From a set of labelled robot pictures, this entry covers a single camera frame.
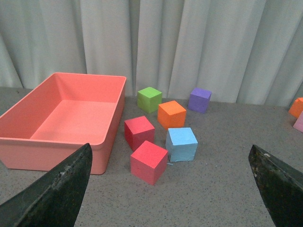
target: light blue cube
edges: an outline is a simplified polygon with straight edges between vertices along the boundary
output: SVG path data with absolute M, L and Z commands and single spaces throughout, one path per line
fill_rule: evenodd
M 165 147 L 171 162 L 193 161 L 198 141 L 191 128 L 169 128 Z

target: white curtain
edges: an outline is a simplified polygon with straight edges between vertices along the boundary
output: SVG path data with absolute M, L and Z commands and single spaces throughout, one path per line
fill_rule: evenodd
M 0 0 L 0 86 L 54 72 L 127 77 L 188 99 L 289 106 L 303 96 L 302 0 Z

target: table surface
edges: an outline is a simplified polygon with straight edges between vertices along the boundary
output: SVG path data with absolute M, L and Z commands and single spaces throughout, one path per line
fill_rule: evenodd
M 0 114 L 29 91 L 1 87 Z M 187 108 L 188 100 L 176 101 Z M 292 127 L 288 108 L 210 102 L 205 114 L 188 110 L 185 127 L 198 140 L 195 159 L 167 165 L 154 186 L 130 173 L 132 151 L 124 139 L 124 120 L 142 115 L 156 128 L 155 144 L 165 147 L 167 132 L 157 112 L 147 114 L 135 97 L 126 97 L 107 170 L 90 176 L 76 227 L 275 226 L 248 155 L 256 144 L 303 172 L 303 134 Z M 7 169 L 0 162 L 0 204 L 43 174 Z

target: purple cube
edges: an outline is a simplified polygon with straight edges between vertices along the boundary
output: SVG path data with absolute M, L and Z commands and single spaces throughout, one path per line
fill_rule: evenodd
M 208 107 L 211 95 L 211 91 L 196 87 L 190 93 L 188 109 L 204 114 Z

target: toy block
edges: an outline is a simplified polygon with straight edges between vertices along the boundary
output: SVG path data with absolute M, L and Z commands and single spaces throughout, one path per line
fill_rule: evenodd
M 147 113 L 152 113 L 158 109 L 158 105 L 162 103 L 162 92 L 147 87 L 138 91 L 137 105 Z
M 289 113 L 298 119 L 303 111 L 303 97 L 297 98 L 289 109 Z
M 124 121 L 124 136 L 133 151 L 144 141 L 152 142 L 155 137 L 155 127 L 145 116 Z
M 303 132 L 303 112 L 301 112 L 300 116 L 298 117 L 298 119 L 294 123 L 294 128 Z
M 155 185 L 166 169 L 168 151 L 145 141 L 131 155 L 131 173 L 145 182 Z
M 196 87 L 189 96 L 188 109 L 204 114 L 209 104 L 211 91 Z
M 176 101 L 159 104 L 158 121 L 167 130 L 184 126 L 186 109 Z
M 169 129 L 165 148 L 169 152 L 171 162 L 193 161 L 198 147 L 198 141 L 191 128 Z

